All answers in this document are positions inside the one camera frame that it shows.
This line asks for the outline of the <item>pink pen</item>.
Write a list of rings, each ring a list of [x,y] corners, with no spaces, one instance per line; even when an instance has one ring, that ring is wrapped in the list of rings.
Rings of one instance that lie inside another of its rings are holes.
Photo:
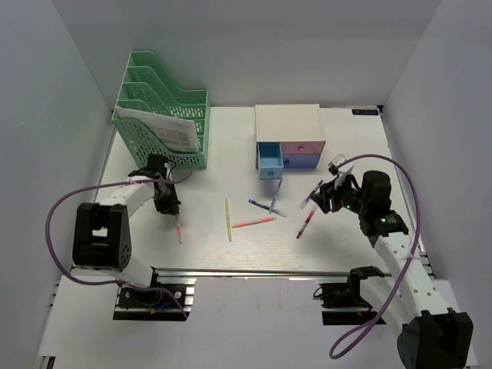
[[[175,215],[175,221],[176,221],[176,232],[177,232],[178,243],[182,244],[183,240],[182,240],[181,221],[180,221],[179,214]]]

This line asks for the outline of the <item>pink small drawer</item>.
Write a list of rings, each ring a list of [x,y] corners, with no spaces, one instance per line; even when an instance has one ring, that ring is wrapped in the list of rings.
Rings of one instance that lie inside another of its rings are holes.
[[[283,141],[283,155],[321,155],[326,141]]]

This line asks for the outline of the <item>booklet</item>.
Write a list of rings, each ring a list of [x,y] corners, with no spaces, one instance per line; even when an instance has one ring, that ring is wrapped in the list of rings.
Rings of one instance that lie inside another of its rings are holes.
[[[182,153],[197,154],[199,149],[195,122],[146,111],[116,106],[120,118],[134,118],[149,128],[169,149]]]

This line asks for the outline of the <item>light blue small drawer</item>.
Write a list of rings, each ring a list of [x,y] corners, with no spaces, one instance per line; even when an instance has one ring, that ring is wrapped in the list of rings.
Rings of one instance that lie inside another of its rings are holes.
[[[257,166],[260,180],[280,179],[284,162],[278,142],[258,142]]]

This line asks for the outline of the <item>white mini drawer cabinet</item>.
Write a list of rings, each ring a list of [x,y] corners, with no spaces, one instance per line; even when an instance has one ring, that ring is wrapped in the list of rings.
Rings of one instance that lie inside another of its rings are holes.
[[[318,104],[256,105],[254,134],[256,146],[258,142],[326,141]]]

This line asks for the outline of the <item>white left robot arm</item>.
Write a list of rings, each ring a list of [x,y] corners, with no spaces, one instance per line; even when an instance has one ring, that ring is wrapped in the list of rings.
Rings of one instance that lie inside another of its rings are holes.
[[[75,220],[74,264],[136,285],[136,298],[147,307],[161,301],[163,290],[152,281],[154,268],[132,254],[130,218],[150,200],[158,213],[179,216],[170,163],[164,155],[149,155],[143,168],[128,175],[127,184],[99,203],[79,205]]]

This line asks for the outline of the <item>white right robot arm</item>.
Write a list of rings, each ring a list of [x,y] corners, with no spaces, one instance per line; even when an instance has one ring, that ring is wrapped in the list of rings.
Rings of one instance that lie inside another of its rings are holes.
[[[350,270],[344,284],[323,284],[325,307],[365,307],[376,311],[397,337],[397,352],[406,368],[463,368],[467,364],[473,323],[457,312],[435,288],[406,224],[391,208],[391,180],[367,171],[358,184],[339,174],[310,199],[325,213],[347,209],[386,265],[390,282],[375,266]]]

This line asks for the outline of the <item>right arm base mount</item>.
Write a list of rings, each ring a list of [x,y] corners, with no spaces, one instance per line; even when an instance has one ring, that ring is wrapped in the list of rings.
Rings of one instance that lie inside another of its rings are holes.
[[[368,278],[384,278],[377,267],[360,267],[350,270],[344,282],[325,282],[313,293],[313,299],[321,302],[324,326],[356,326],[369,322],[377,312],[360,295],[361,281]]]

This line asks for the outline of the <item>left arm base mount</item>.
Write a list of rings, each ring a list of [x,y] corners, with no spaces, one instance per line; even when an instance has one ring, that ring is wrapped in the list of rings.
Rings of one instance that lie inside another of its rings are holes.
[[[191,313],[196,279],[155,271],[150,291],[119,287],[115,321],[186,321]]]

